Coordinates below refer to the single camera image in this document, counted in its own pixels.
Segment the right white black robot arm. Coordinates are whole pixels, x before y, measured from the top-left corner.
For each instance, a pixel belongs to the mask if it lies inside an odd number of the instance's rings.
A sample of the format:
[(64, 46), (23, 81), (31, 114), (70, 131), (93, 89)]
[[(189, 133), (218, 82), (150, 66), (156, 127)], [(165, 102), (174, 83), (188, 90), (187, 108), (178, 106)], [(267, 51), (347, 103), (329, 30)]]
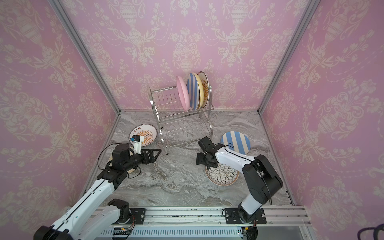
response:
[(238, 214), (244, 223), (253, 222), (256, 212), (284, 186), (284, 183), (264, 155), (247, 156), (230, 150), (222, 143), (214, 144), (209, 137), (198, 141), (201, 153), (197, 153), (196, 164), (207, 169), (224, 164), (244, 175), (249, 190), (247, 197), (239, 204)]

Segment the pink plate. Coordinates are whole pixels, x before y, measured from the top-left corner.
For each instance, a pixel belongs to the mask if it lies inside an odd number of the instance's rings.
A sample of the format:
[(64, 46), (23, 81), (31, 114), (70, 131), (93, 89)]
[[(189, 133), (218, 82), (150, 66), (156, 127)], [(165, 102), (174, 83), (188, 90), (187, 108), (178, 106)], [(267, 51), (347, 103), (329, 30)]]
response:
[(183, 78), (180, 76), (176, 76), (176, 82), (182, 107), (184, 111), (187, 112), (190, 109), (190, 96), (188, 93), (187, 85), (184, 82)]

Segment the blue striped plate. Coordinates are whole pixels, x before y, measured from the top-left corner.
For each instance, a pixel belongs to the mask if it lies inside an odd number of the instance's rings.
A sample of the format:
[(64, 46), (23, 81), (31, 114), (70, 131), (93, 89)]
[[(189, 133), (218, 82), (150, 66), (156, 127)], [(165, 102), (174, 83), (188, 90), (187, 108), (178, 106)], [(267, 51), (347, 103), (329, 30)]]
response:
[(190, 73), (187, 80), (187, 88), (190, 96), (190, 107), (197, 110), (200, 105), (200, 88), (194, 73)]
[(221, 143), (226, 144), (229, 148), (240, 154), (247, 154), (251, 149), (250, 139), (243, 133), (230, 131), (222, 135)]

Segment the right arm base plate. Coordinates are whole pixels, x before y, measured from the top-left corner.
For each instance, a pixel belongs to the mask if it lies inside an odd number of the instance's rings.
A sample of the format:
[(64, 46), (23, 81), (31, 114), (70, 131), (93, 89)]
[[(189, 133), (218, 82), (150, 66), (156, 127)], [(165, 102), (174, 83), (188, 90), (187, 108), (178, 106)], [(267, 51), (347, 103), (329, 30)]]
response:
[(245, 211), (241, 211), (238, 208), (224, 208), (222, 214), (226, 219), (226, 224), (228, 225), (264, 225), (267, 223), (265, 212), (261, 208), (256, 210), (252, 215), (249, 215)]

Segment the steel two-tier dish rack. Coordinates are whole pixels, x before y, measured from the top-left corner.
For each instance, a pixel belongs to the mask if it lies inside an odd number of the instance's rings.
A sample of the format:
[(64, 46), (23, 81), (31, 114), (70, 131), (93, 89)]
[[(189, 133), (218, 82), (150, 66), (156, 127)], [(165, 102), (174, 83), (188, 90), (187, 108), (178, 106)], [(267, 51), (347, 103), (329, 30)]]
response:
[(160, 146), (166, 155), (169, 154), (169, 148), (213, 137), (211, 89), (206, 107), (187, 112), (182, 107), (176, 86), (157, 90), (147, 86), (147, 92), (160, 133)]

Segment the blue striped plate back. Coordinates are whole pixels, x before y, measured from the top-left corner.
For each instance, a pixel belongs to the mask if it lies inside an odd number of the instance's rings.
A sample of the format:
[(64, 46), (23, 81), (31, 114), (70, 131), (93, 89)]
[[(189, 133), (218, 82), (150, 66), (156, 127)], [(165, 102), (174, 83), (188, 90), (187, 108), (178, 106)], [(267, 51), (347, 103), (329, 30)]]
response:
[(247, 154), (251, 149), (250, 139), (243, 133), (230, 131), (222, 135), (221, 143), (226, 144), (229, 148), (240, 154)]

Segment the scale pattern plate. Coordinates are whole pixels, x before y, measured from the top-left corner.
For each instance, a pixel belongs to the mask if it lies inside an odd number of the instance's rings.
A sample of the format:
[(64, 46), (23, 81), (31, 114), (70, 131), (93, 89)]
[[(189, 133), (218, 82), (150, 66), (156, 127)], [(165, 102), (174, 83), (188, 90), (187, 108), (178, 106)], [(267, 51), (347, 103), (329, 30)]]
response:
[(206, 168), (208, 179), (215, 185), (227, 187), (232, 185), (239, 178), (240, 172), (224, 164), (218, 163), (216, 168)]

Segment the cream plate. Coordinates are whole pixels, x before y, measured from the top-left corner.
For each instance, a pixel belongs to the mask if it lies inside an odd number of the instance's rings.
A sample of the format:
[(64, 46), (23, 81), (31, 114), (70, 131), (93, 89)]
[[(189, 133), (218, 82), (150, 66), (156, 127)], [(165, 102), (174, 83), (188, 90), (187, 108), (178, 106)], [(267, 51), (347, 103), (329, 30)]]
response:
[(128, 163), (131, 160), (131, 157), (133, 156), (133, 152), (130, 150), (127, 151), (113, 151), (109, 162), (108, 162), (108, 168), (112, 170), (117, 171), (123, 171), (126, 170), (128, 174), (131, 174), (135, 168), (128, 167)]

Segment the yellow bear plate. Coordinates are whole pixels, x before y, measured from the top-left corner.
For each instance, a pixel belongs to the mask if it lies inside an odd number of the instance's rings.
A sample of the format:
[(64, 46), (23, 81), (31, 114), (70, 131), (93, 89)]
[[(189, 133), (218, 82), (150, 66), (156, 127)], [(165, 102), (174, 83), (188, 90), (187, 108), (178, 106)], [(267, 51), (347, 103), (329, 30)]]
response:
[(199, 97), (196, 98), (196, 100), (199, 100), (199, 104), (197, 104), (196, 106), (196, 109), (199, 109), (202, 107), (203, 103), (204, 103), (204, 87), (203, 87), (203, 83), (200, 79), (200, 77), (196, 74), (196, 73), (193, 73), (195, 79), (197, 80), (197, 86), (198, 86), (198, 90), (199, 90)]

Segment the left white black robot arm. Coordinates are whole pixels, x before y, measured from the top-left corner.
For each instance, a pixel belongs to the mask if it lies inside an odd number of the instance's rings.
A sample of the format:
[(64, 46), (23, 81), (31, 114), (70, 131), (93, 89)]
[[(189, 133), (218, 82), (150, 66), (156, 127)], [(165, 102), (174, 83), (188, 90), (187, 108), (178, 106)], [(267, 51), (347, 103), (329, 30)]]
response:
[(113, 199), (94, 218), (92, 214), (129, 176), (130, 170), (156, 162), (161, 149), (148, 149), (136, 153), (129, 144), (119, 144), (104, 170), (78, 202), (51, 226), (41, 226), (35, 240), (94, 240), (110, 225), (135, 224), (129, 203)]

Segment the sunburst plate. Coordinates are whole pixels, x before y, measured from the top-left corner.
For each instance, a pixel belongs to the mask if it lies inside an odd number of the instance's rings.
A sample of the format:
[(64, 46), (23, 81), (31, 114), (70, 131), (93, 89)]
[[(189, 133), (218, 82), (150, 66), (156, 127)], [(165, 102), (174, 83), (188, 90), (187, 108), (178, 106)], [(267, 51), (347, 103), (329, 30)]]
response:
[(134, 135), (143, 136), (144, 141), (142, 147), (146, 147), (155, 142), (158, 136), (158, 130), (153, 125), (141, 124), (130, 132), (129, 138), (131, 139)]
[(203, 98), (203, 102), (201, 103), (200, 108), (205, 108), (207, 103), (208, 103), (209, 97), (210, 97), (210, 84), (209, 84), (208, 77), (204, 72), (202, 72), (202, 71), (198, 72), (198, 76), (201, 79), (201, 82), (203, 84), (203, 91), (204, 91), (203, 92), (204, 98)]

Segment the blue striped plate front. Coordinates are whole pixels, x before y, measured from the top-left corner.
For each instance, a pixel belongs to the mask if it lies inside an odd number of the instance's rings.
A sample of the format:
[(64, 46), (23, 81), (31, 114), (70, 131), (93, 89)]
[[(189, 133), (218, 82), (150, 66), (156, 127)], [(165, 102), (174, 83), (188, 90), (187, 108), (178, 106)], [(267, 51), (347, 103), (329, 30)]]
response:
[(197, 110), (200, 105), (200, 88), (194, 73), (190, 73), (187, 80), (187, 88), (190, 96), (190, 107)]

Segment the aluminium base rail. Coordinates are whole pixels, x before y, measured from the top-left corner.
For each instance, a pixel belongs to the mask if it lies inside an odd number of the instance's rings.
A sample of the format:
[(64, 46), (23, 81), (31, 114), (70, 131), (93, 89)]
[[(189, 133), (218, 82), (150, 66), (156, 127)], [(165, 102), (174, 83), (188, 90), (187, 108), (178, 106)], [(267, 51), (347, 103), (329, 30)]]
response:
[[(267, 223), (226, 224), (229, 207), (146, 207), (143, 225), (110, 225), (95, 240), (314, 240), (303, 207), (264, 206)], [(94, 218), (104, 208), (97, 208)]]

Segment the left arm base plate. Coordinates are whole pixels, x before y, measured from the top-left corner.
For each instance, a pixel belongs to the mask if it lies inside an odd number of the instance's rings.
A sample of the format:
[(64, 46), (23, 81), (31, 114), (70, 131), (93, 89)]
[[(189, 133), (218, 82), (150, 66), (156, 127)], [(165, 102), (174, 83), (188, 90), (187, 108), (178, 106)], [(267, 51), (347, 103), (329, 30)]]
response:
[(117, 220), (114, 225), (143, 225), (145, 215), (145, 208), (133, 208), (128, 214), (123, 213), (123, 218)]

